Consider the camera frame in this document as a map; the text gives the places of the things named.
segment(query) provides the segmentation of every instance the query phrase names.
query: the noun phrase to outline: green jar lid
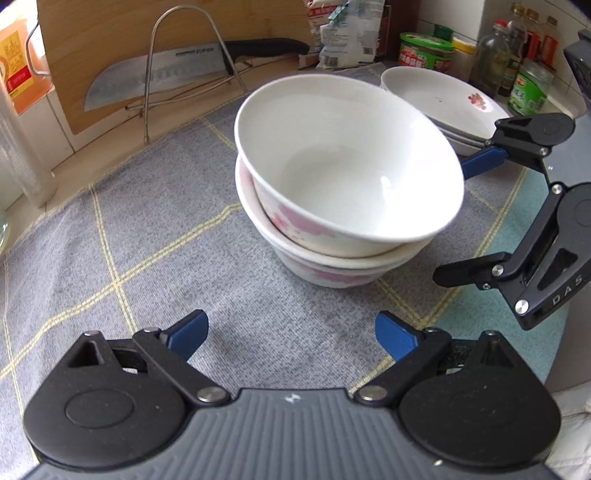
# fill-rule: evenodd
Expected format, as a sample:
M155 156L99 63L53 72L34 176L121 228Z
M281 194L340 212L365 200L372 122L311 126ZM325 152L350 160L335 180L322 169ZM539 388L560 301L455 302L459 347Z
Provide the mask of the green jar lid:
M430 48L431 50L453 51L453 45L447 40L432 37L431 35L421 35L418 33L401 33L400 39L406 43L417 45L418 47Z

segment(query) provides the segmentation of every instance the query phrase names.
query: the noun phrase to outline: stacked bowls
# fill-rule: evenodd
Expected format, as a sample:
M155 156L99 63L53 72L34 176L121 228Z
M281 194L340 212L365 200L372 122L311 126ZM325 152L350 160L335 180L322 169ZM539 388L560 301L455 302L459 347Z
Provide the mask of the stacked bowls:
M235 122L244 209L292 272L369 283L417 255L457 215L463 176L437 127L365 82L306 74L268 83Z
M507 112L472 85L434 70L394 67L382 88L398 95L437 125L458 155L474 155L495 133Z

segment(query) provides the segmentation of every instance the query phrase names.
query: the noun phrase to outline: soy sauce bottle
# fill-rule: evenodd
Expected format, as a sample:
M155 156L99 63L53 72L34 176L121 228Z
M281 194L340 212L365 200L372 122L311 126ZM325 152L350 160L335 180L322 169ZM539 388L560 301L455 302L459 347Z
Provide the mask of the soy sauce bottle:
M522 62L522 52L527 41L527 29L524 21L525 8L519 4L511 6L511 14L507 21L507 43L511 56L509 57L509 64L505 70L505 75L499 88L499 95L508 97L513 89L515 78L519 73L519 67Z

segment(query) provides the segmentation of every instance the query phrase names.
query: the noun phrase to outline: food package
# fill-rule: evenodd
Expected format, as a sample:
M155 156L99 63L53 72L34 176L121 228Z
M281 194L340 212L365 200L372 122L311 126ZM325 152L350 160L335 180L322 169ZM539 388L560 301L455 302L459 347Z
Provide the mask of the food package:
M319 69L345 69L374 61L384 0L349 0L320 27Z
M318 63L318 54L322 49L320 43L320 27L329 22L329 15L341 5L341 0L305 0L308 7L308 21L312 30L314 46L306 55L300 55L300 68L310 67Z

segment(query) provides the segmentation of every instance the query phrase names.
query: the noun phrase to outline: plaid tablecloth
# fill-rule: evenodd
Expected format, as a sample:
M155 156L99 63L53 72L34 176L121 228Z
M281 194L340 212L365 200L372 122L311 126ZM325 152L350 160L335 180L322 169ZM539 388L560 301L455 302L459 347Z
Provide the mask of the plaid tablecloth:
M382 69L345 74L377 84ZM279 262L238 202L232 127L242 100L89 185L0 259L0 478L34 466L22 413L82 332L128 338L196 308L207 311L210 335L190 363L233 392L354 390L391 365L374 339L381 309L460 338L499 329L547 375L566 312L523 332L498 292L446 290L431 281L439 264L512 251L545 198L539 174L508 163L469 180L455 222L408 264L364 287L316 287Z

